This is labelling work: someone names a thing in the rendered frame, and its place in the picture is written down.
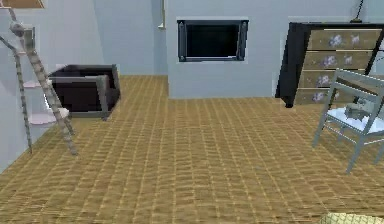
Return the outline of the brown framed picture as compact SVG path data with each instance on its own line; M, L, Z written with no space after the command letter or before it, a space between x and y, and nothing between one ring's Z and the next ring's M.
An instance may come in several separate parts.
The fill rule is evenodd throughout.
M16 9L40 9L44 7L42 0L0 0L0 6Z

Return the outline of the black wall television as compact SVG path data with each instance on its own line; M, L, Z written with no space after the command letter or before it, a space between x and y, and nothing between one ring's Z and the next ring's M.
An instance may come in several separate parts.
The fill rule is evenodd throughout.
M178 20L179 61L244 61L248 24L248 20Z

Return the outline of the grey lump on chair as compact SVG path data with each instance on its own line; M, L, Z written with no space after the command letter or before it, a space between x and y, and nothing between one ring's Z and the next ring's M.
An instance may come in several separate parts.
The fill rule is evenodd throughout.
M348 103L344 114L347 118L352 118L362 121L365 117L369 117L374 109L374 103L359 98L356 103Z

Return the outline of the pale grey chair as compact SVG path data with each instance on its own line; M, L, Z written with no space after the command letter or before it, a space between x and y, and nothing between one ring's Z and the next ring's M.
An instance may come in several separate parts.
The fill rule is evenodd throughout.
M346 117L344 112L348 103L333 108L332 104L338 90L354 97L354 100L348 103L356 103L359 98L373 102L374 109L371 115L360 121ZM384 79L337 68L314 134L313 147L317 145L324 128L337 134L338 139L345 138L354 144L354 153L346 169L347 174L351 172L365 145L381 143L374 160L377 163L384 155Z

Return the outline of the black lamp stand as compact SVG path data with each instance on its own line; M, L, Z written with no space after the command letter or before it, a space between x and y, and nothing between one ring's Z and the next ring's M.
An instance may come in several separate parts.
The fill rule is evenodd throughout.
M350 20L349 23L362 23L362 19L360 18L361 10L364 5L364 0L359 0L359 4L356 9L356 14L353 19Z

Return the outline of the black chest with floral drawers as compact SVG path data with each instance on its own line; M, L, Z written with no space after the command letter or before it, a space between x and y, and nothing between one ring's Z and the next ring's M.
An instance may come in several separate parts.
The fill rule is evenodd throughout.
M275 96L287 108L323 101L338 68L369 74L384 23L291 22Z

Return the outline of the grey ladder shelf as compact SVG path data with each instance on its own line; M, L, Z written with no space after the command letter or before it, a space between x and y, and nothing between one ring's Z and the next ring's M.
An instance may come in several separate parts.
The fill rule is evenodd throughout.
M20 22L17 19L17 16L16 16L13 8L0 6L0 9L5 9L8 11L10 18L11 18L11 22L13 22L13 21ZM47 99L47 103L52 110L52 115L54 117L54 121L60 127L62 135L63 135L63 139L64 139L65 143L67 144L67 147L68 147L70 153L72 155L77 155L78 151L77 151L77 149L73 143L73 140L72 140L72 135L74 134L74 130L73 130L71 122L68 118L69 111L62 106L61 101L58 98L56 91L54 90L54 88L52 86L52 82L49 79L48 74L44 68L44 65L41 62L39 55L37 54L37 51L33 47L28 47L26 45L26 41L24 38L25 33L22 37L16 36L20 42L21 49L18 49L17 47L12 45L9 41L7 41L1 35L0 35L0 41L12 52L13 57L14 57L16 76L18 79L18 87L19 87L20 99L21 99L21 104L22 104L22 114L23 114L23 119L24 119L24 126L25 126L25 133L26 133L26 139L27 139L27 144L28 144L28 150L30 153L33 152L32 137L31 137L31 131L30 131L30 120L29 120L29 114L28 114L28 110L27 110L27 101L26 101L26 95L25 95L26 82L23 80L22 66L21 66L21 60L20 60L20 57L22 55L25 55L28 57L28 61L31 65L33 72L34 72L36 79L37 79L37 81L35 82L35 85L37 87L40 87L43 94L45 95L45 97Z

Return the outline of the grey round object on shelf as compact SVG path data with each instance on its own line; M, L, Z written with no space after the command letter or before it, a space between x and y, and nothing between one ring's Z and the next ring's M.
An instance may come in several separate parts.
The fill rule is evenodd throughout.
M25 33L23 25L18 21L13 21L10 23L10 30L17 37L22 37Z

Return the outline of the yellow woven cushion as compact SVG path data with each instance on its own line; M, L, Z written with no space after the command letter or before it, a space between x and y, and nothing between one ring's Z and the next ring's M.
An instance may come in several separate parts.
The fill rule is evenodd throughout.
M317 224L384 224L384 218L347 213L328 213Z

